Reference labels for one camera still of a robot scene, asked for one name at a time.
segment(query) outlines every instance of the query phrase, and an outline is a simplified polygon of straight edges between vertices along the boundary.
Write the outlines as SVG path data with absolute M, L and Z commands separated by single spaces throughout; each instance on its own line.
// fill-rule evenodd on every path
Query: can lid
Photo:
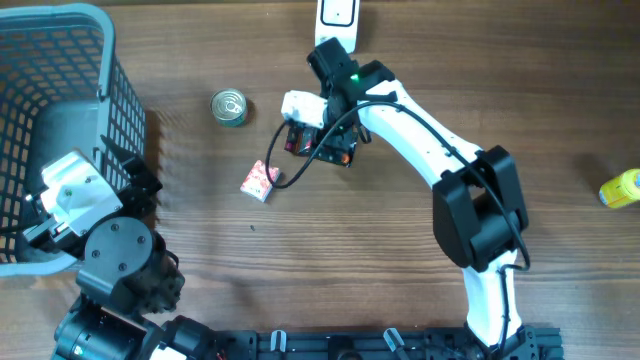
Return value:
M 640 200 L 640 185 L 638 183 L 640 169 L 627 170 L 621 177 L 620 183 L 627 195 L 635 200 Z
M 211 113 L 222 125 L 237 126 L 244 122 L 247 100 L 236 89 L 224 89 L 213 94 L 210 107 Z

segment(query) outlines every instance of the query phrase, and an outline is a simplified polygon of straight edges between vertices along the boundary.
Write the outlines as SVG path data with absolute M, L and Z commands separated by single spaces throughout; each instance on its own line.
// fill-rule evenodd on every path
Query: black clamp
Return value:
M 118 211 L 118 215 L 136 219 L 147 216 L 156 207 L 153 196 L 162 189 L 162 183 L 147 168 L 140 155 L 123 149 L 104 135 L 100 135 L 100 138 L 107 147 L 107 152 L 113 154 L 129 174 L 129 184 L 117 193 L 118 199 L 122 202 L 122 209 Z
M 396 102 L 395 92 L 387 95 L 367 95 L 367 91 L 383 81 L 395 80 L 395 75 L 380 61 L 359 66 L 351 60 L 336 38 L 318 45 L 307 57 L 307 62 L 320 80 L 320 96 L 327 99 L 325 126 L 332 125 L 340 116 L 358 104 L 358 101 Z M 357 114 L 345 128 L 357 124 Z
M 396 328 L 385 330 L 382 337 L 384 341 L 387 342 L 387 345 L 389 345 L 389 350 L 396 354 L 398 360 L 409 360 L 409 355 L 404 351 L 404 340 L 402 340 Z
M 513 158 L 500 146 L 477 155 L 471 166 L 484 176 L 510 221 L 522 232 L 529 218 Z M 442 174 L 433 186 L 433 232 L 456 265 L 482 272 L 493 259 L 517 246 L 496 204 L 486 193 L 473 198 L 471 186 L 480 185 L 466 167 Z
M 216 332 L 197 321 L 182 315 L 163 326 L 164 335 L 158 347 L 171 349 L 184 354 L 187 359 L 216 360 L 222 351 L 219 348 Z
M 272 353 L 278 354 L 278 359 L 284 359 L 284 353 L 287 352 L 287 333 L 282 330 L 272 332 L 269 349 Z

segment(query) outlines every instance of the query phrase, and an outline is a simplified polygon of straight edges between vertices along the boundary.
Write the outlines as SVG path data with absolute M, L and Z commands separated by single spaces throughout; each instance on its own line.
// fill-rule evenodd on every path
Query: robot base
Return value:
M 193 334 L 189 322 L 176 336 Z M 391 339 L 387 334 L 395 334 Z M 399 340 L 403 345 L 396 346 Z M 482 360 L 488 359 L 466 328 L 430 328 L 423 332 L 284 333 L 215 332 L 212 359 L 243 360 Z M 507 342 L 506 360 L 562 360 L 560 329 L 522 326 Z

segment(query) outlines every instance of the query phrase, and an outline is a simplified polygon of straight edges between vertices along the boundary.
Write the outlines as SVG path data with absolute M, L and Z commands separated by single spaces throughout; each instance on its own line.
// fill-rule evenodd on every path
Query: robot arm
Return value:
M 175 310 L 184 277 L 164 239 L 141 221 L 155 208 L 151 197 L 161 183 L 139 156 L 111 139 L 103 137 L 103 142 L 129 174 L 128 184 L 113 189 L 77 150 L 46 166 L 46 189 L 27 196 L 32 212 L 44 220 L 23 235 L 33 251 L 59 257 L 0 266 L 0 277 L 5 277 L 50 275 L 82 264 L 76 278 L 81 295 L 55 332 L 56 360 L 146 360 L 170 352 L 176 334 L 194 326 L 206 335 L 191 320 L 167 322 L 165 329 L 173 330 L 166 332 L 143 317 Z M 188 347 L 183 346 L 187 354 Z
M 308 61 L 321 81 L 322 94 L 288 93 L 282 107 L 285 120 L 298 129 L 312 129 L 319 143 L 328 129 L 337 121 L 344 121 L 341 117 L 348 116 L 349 110 L 356 106 L 380 100 L 400 105 L 363 107 L 345 127 L 363 126 L 384 138 L 432 188 L 434 233 L 443 251 L 462 268 L 469 302 L 467 326 L 482 347 L 491 349 L 500 343 L 505 309 L 509 309 L 506 337 L 516 334 L 522 321 L 515 306 L 513 272 L 506 273 L 506 286 L 499 272 L 504 265 L 513 265 L 517 257 L 517 246 L 507 220 L 486 193 L 475 198 L 470 194 L 469 187 L 480 184 L 467 165 L 452 156 L 432 131 L 403 110 L 422 118 L 466 163 L 485 177 L 509 214 L 509 221 L 522 231 L 528 220 L 515 165 L 509 154 L 501 147 L 484 152 L 479 146 L 461 139 L 416 104 L 400 81 L 382 64 L 372 62 L 358 67 L 335 39 L 319 45 Z M 339 152 L 340 149 L 327 147 L 323 152 L 331 151 Z M 504 291 L 508 306 L 503 301 Z

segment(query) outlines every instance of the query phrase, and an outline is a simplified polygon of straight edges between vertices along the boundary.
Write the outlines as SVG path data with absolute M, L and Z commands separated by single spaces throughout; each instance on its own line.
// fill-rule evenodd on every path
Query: white bracket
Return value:
M 45 210 L 78 236 L 122 208 L 111 185 L 80 151 L 45 167 L 42 180 L 49 188 L 40 195 Z
M 282 117 L 316 129 L 324 128 L 323 114 L 327 100 L 306 91 L 291 90 L 282 100 Z
M 469 314 L 467 324 L 476 337 L 489 347 L 500 342 L 504 324 L 504 302 L 502 284 L 498 270 L 505 264 L 514 264 L 518 251 L 513 250 L 498 256 L 489 263 L 487 270 L 479 273 L 472 267 L 462 269 L 464 286 L 467 289 Z M 513 270 L 507 270 L 507 301 L 509 301 L 509 327 L 507 338 L 516 333 L 522 320 L 516 310 L 516 294 L 513 287 Z
M 151 353 L 149 360 L 187 360 L 187 357 L 170 347 L 160 348 L 160 346 L 158 346 L 153 353 Z
M 360 0 L 318 0 L 316 46 L 335 37 L 349 53 L 356 50 Z

